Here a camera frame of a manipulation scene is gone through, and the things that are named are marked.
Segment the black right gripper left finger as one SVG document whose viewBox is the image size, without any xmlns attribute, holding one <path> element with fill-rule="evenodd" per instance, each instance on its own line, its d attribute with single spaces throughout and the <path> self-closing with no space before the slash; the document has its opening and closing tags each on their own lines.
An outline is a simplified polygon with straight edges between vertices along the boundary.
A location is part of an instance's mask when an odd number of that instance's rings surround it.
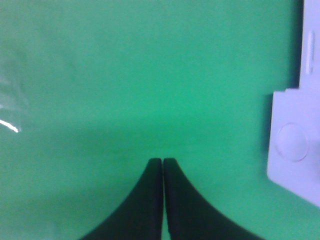
<svg viewBox="0 0 320 240">
<path fill-rule="evenodd" d="M 138 182 L 117 207 L 82 240 L 160 240 L 163 224 L 163 167 L 151 158 Z"/>
</svg>

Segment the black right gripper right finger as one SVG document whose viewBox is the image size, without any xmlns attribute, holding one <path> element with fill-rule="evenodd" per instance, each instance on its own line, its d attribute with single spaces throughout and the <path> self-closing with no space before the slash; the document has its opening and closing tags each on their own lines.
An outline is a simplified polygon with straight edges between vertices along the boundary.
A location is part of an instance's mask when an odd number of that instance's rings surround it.
<svg viewBox="0 0 320 240">
<path fill-rule="evenodd" d="M 172 240 L 261 240 L 213 207 L 175 158 L 163 160 L 165 210 Z"/>
</svg>

